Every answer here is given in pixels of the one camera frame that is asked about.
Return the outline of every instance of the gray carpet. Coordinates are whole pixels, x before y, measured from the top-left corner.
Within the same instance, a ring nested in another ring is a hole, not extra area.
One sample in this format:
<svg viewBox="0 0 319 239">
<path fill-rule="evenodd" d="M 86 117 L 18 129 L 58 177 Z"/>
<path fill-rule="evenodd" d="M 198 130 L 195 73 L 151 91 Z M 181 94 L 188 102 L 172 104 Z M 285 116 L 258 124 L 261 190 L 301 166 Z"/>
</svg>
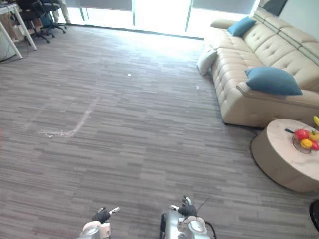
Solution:
<svg viewBox="0 0 319 239">
<path fill-rule="evenodd" d="M 203 42 L 70 27 L 0 65 L 0 238 L 73 239 L 102 207 L 113 239 L 156 239 L 184 194 L 219 239 L 316 239 L 316 195 L 255 164 L 255 129 L 223 124 Z"/>
</svg>

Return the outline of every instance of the table top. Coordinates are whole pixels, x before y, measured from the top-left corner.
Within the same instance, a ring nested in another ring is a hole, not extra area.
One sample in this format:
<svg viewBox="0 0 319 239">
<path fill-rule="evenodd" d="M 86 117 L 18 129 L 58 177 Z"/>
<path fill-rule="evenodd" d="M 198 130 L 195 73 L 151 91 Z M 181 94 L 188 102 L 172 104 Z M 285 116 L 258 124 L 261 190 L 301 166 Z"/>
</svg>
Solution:
<svg viewBox="0 0 319 239">
<path fill-rule="evenodd" d="M 7 12 L 10 12 L 16 6 L 17 6 L 17 4 L 14 3 L 14 4 L 9 4 L 9 5 L 0 7 L 0 15 L 5 14 Z"/>
<path fill-rule="evenodd" d="M 296 150 L 292 143 L 292 134 L 285 131 L 305 128 L 312 131 L 314 128 L 292 119 L 276 119 L 269 123 L 266 134 L 270 145 L 281 156 L 300 173 L 319 181 L 319 151 L 304 154 Z"/>
</svg>

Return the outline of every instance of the yellow fruit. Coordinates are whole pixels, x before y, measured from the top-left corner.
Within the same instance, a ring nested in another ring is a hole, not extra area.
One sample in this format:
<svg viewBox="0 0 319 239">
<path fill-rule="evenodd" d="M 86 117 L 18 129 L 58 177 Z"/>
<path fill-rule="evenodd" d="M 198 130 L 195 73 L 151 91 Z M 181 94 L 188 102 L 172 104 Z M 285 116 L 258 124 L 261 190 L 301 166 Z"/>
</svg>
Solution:
<svg viewBox="0 0 319 239">
<path fill-rule="evenodd" d="M 316 132 L 316 131 L 312 131 L 310 134 L 309 134 L 309 139 L 313 142 L 318 142 L 319 141 L 319 132 Z"/>
<path fill-rule="evenodd" d="M 313 146 L 313 142 L 306 138 L 300 141 L 300 146 L 302 148 L 311 148 Z"/>
<path fill-rule="evenodd" d="M 314 116 L 314 122 L 319 127 L 319 117 L 318 116 Z"/>
</svg>

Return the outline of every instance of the white pillow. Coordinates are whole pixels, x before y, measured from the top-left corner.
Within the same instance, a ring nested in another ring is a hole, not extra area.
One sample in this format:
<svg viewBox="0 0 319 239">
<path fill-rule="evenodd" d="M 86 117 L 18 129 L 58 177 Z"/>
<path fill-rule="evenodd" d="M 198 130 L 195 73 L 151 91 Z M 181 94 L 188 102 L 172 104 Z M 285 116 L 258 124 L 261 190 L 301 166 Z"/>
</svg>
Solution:
<svg viewBox="0 0 319 239">
<path fill-rule="evenodd" d="M 200 74 L 205 75 L 209 68 L 214 64 L 217 57 L 217 51 L 212 48 L 205 49 L 197 61 L 197 67 Z"/>
</svg>

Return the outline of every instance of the white desk leg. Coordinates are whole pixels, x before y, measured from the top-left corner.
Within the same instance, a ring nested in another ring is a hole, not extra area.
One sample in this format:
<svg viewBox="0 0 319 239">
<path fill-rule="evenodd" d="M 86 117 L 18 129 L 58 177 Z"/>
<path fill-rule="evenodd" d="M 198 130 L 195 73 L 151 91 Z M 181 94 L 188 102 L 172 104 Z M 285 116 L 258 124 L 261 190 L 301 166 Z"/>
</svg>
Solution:
<svg viewBox="0 0 319 239">
<path fill-rule="evenodd" d="M 18 18 L 18 21 L 19 21 L 20 25 L 22 26 L 22 28 L 23 28 L 23 30 L 25 32 L 25 35 L 28 38 L 32 48 L 36 51 L 37 48 L 36 48 L 36 46 L 34 44 L 34 41 L 33 41 L 32 37 L 30 36 L 28 29 L 26 29 L 26 26 L 25 26 L 25 24 L 24 24 L 24 22 L 23 22 L 23 20 L 22 20 L 22 18 L 20 16 L 20 13 L 19 13 L 19 11 L 18 11 L 18 9 L 16 7 L 14 7 L 14 13 L 15 13 L 15 16 Z"/>
<path fill-rule="evenodd" d="M 18 48 L 15 46 L 14 42 L 12 41 L 11 37 L 9 36 L 9 34 L 7 33 L 7 31 L 5 30 L 5 27 L 2 25 L 1 21 L 0 21 L 0 30 L 4 33 L 4 36 L 6 37 L 6 39 L 8 40 L 9 44 L 12 46 L 12 48 L 14 49 L 16 55 L 22 59 L 22 55 L 19 52 Z"/>
</svg>

